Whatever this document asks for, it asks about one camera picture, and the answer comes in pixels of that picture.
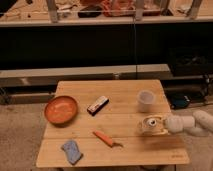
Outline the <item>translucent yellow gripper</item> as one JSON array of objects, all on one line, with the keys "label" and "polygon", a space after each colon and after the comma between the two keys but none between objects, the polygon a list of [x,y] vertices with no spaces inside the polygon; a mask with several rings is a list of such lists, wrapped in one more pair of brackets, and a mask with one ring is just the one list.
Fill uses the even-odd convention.
[{"label": "translucent yellow gripper", "polygon": [[[158,120],[155,127],[150,127],[147,124],[149,118],[156,118]],[[165,117],[162,115],[149,115],[144,117],[138,124],[139,130],[143,136],[158,136],[158,135],[167,135],[168,130],[164,125]]]}]

